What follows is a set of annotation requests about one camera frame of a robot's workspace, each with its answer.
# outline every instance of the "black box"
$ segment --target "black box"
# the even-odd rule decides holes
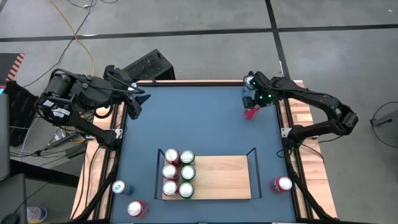
[[[35,102],[39,97],[34,96],[17,82],[7,82],[4,93],[8,94],[9,125],[30,128],[36,114]],[[24,142],[28,129],[9,128],[10,146],[18,146]]]
[[[134,82],[138,80],[175,80],[173,65],[157,50],[123,69]]]

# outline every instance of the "green soda can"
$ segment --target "green soda can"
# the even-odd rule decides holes
[[[181,169],[181,177],[184,182],[192,182],[197,172],[192,166],[185,166]]]
[[[187,200],[191,199],[192,195],[193,195],[193,191],[194,191],[194,189],[193,189],[192,184],[190,184],[188,182],[180,185],[179,192],[180,192],[181,198],[184,198]]]
[[[195,163],[195,155],[192,151],[185,150],[181,153],[180,160],[183,166],[193,166]]]

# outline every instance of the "gray concrete floor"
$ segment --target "gray concrete floor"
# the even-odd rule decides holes
[[[71,0],[87,4],[89,0]],[[86,10],[55,0],[77,28]],[[395,24],[395,0],[272,0],[279,27],[348,26]],[[113,34],[168,30],[270,27],[262,0],[120,0],[116,4],[98,1],[81,34]],[[8,0],[0,12],[1,37],[70,35],[66,23],[48,0]],[[324,143],[325,157],[338,216],[342,220],[395,223],[398,219],[398,150],[381,144],[369,125],[375,110],[397,99],[398,30],[346,30],[281,33],[290,76],[303,80],[315,91],[327,92],[350,105],[359,123],[350,136]],[[236,79],[249,70],[279,76],[279,59],[271,33],[218,34],[180,37],[84,40],[96,62],[96,74],[105,66],[123,67],[158,48],[174,65],[177,79]],[[0,52],[24,52],[26,58],[16,80],[31,82],[54,64],[67,41],[0,42]],[[61,68],[90,73],[90,60],[73,43]],[[29,87],[40,94],[48,76]],[[392,105],[380,116],[398,109]],[[315,121],[325,116],[312,110]],[[398,145],[396,131],[389,125],[376,130],[383,140]],[[42,148],[54,129],[37,122],[27,140],[25,152]],[[81,157],[50,164],[68,173],[81,168]],[[42,164],[47,161],[25,159]],[[41,183],[27,183],[28,195]],[[47,186],[29,200],[29,205],[50,208],[49,221],[65,221],[72,209],[75,189]]]

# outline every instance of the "wooden tray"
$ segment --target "wooden tray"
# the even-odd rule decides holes
[[[196,156],[194,168],[197,175],[192,182],[192,200],[251,199],[247,156]],[[184,200],[179,195],[162,195],[163,200]]]

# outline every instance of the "dark blue tabletop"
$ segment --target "dark blue tabletop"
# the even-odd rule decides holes
[[[254,121],[243,118],[241,87],[147,87],[152,94],[137,120],[126,118],[127,131],[118,179],[135,186],[133,195],[115,195],[111,223],[293,222],[290,194],[273,194],[272,179],[287,175],[274,106]],[[245,155],[257,148],[262,198],[250,200],[178,200],[154,198],[157,150],[189,149],[199,156]],[[133,218],[133,200],[149,204],[149,213]]]

